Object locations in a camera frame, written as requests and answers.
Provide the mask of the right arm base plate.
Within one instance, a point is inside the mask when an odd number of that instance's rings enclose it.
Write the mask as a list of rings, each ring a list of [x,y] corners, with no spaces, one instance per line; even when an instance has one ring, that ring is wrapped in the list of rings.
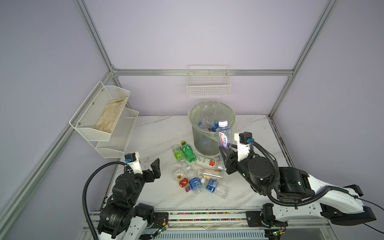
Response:
[[[270,229],[271,227],[264,223],[262,211],[246,211],[246,219],[248,227],[264,227]]]

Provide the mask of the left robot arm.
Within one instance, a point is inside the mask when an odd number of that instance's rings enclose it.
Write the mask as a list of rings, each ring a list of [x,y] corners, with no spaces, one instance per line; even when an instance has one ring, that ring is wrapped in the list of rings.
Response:
[[[98,227],[95,228],[87,205],[87,191],[92,179],[108,166],[121,165],[124,172],[119,175],[113,186],[113,193],[100,213]],[[143,230],[154,222],[154,207],[137,204],[137,200],[146,183],[152,183],[161,177],[160,159],[151,163],[150,170],[135,173],[133,163],[109,162],[97,168],[87,179],[82,192],[82,207],[92,238],[98,240],[102,233],[116,239],[126,232],[129,239],[138,240]]]

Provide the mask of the purple label clear bottle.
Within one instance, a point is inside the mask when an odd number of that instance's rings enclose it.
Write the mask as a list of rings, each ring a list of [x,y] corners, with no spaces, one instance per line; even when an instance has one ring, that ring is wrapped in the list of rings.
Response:
[[[229,127],[228,121],[219,121],[216,133],[219,147],[231,149],[232,130]]]

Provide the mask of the red label small bottle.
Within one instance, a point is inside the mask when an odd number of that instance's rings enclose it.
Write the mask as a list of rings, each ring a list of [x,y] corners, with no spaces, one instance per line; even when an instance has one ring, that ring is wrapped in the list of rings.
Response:
[[[191,187],[189,185],[189,180],[187,178],[186,172],[181,169],[177,168],[173,171],[173,179],[178,182],[178,185],[184,189],[187,193],[191,190]]]

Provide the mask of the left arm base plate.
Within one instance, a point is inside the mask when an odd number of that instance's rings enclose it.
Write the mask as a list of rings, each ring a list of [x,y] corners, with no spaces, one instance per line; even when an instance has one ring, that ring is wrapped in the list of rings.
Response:
[[[153,222],[148,225],[148,229],[160,229],[164,223],[169,221],[168,212],[155,212]]]

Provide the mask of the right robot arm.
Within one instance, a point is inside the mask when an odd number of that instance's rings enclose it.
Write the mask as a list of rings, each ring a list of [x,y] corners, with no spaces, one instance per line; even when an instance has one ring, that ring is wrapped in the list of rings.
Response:
[[[358,185],[338,187],[303,170],[279,167],[276,158],[260,144],[239,142],[231,149],[219,147],[227,174],[239,173],[251,189],[268,198],[262,205],[260,224],[267,228],[295,219],[319,218],[339,226],[376,221],[365,206]]]

